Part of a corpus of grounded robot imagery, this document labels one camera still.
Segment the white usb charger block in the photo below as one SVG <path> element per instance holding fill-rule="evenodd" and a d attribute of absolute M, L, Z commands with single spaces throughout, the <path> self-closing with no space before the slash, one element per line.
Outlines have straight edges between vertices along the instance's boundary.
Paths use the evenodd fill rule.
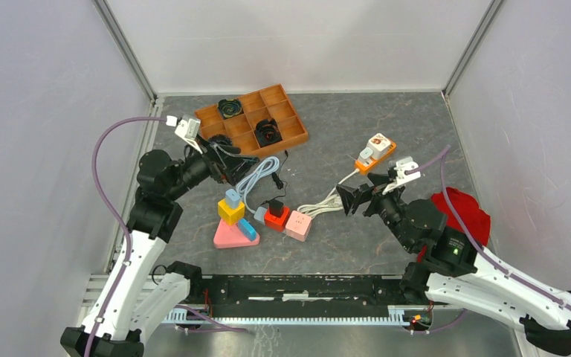
<path fill-rule="evenodd" d="M 360 151 L 357 162 L 362 166 L 369 166 L 372 162 L 372 154 L 372 149 L 365 147 Z"/>

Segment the light blue cube adapter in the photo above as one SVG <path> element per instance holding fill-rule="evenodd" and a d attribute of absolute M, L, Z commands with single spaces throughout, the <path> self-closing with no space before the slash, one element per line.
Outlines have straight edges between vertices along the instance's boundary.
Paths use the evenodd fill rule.
<path fill-rule="evenodd" d="M 241 196 L 236 190 L 228 189 L 225 191 L 225 203 L 230 209 L 237 209 L 241 200 Z"/>

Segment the white cube socket adapter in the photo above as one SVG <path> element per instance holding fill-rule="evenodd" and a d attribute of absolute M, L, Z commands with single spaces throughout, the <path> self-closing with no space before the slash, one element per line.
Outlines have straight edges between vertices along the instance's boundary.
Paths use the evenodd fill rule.
<path fill-rule="evenodd" d="M 395 149 L 396 145 L 388 137 L 377 133 L 367 141 L 367 148 L 371 149 L 371 159 L 380 160 Z"/>

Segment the yellow cube socket adapter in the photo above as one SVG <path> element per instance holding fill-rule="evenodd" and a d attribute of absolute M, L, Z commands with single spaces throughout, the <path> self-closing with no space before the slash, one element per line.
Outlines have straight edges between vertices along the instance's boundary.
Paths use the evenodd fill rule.
<path fill-rule="evenodd" d="M 221 220 L 227 225 L 233 226 L 244 218 L 245 204 L 244 202 L 239 202 L 236 208 L 232 208 L 226 202 L 226 199 L 222 199 L 217 204 L 217 210 Z"/>

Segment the black power adapter plug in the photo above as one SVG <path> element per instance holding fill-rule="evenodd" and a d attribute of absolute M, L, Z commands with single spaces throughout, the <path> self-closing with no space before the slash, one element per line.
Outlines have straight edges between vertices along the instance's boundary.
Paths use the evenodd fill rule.
<path fill-rule="evenodd" d="M 284 204 L 279 199 L 268 201 L 268 212 L 274 217 L 281 217 L 284 213 Z"/>

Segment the pink cube socket adapter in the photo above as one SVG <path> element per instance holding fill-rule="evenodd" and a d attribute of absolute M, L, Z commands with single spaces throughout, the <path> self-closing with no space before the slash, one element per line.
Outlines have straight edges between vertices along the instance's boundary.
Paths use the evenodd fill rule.
<path fill-rule="evenodd" d="M 297 210 L 291 212 L 285 225 L 285 235 L 300 242 L 305 242 L 312 226 L 312 218 Z"/>

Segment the red cube socket adapter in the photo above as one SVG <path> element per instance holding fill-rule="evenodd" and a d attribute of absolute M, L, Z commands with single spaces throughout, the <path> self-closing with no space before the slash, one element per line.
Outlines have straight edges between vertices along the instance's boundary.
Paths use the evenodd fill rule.
<path fill-rule="evenodd" d="M 267 210 L 264 215 L 265 226 L 274 231 L 283 232 L 290 214 L 291 210 L 288 207 L 283 208 L 281 216 L 275 216 Z"/>

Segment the light blue power strip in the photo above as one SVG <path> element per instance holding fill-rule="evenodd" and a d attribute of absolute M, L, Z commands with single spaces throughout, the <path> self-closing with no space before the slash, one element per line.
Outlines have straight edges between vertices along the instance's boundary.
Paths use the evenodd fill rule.
<path fill-rule="evenodd" d="M 260 206 L 256 209 L 253 218 L 261 225 L 265 225 L 265 215 L 267 214 L 267 207 Z"/>

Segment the blue square plug adapter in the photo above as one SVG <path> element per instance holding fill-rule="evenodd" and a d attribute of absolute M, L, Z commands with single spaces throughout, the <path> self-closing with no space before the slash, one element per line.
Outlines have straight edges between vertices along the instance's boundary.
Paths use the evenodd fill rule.
<path fill-rule="evenodd" d="M 258 235 L 253 225 L 246 219 L 242 218 L 237 222 L 237 228 L 250 242 L 254 242 Z"/>

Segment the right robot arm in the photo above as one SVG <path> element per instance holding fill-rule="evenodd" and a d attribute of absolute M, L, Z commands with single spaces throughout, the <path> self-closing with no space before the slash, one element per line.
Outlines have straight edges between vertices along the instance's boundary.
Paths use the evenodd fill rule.
<path fill-rule="evenodd" d="M 447 216 L 429 199 L 406 203 L 402 188 L 387 190 L 391 179 L 371 174 L 371 184 L 336 191 L 346 214 L 367 204 L 406 252 L 422 253 L 400 280 L 408 303 L 438 302 L 490 317 L 521 331 L 535 347 L 571 355 L 571 290 L 559 290 L 506 264 L 466 233 L 447 225 Z"/>

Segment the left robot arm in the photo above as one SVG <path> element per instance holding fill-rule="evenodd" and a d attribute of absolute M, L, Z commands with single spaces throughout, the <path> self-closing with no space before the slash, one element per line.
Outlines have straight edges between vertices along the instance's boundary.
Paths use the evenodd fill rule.
<path fill-rule="evenodd" d="M 178 199 L 208 178 L 235 185 L 258 162 L 239 148 L 205 140 L 184 160 L 173 160 L 161 149 L 141 157 L 135 203 L 128 221 L 120 224 L 124 241 L 118 261 L 81 326 L 62 333 L 60 343 L 69 356 L 142 356 L 178 303 L 202 297 L 201 269 L 174 262 L 154 290 L 138 299 L 182 215 Z"/>

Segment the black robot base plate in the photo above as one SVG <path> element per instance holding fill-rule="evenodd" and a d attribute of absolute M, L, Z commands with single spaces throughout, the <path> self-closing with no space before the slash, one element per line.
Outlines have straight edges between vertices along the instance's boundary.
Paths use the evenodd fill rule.
<path fill-rule="evenodd" d="M 200 267 L 182 262 L 166 271 L 190 281 L 182 304 L 203 308 L 210 317 L 381 317 L 391 306 L 432 305 L 393 275 L 205 275 Z"/>

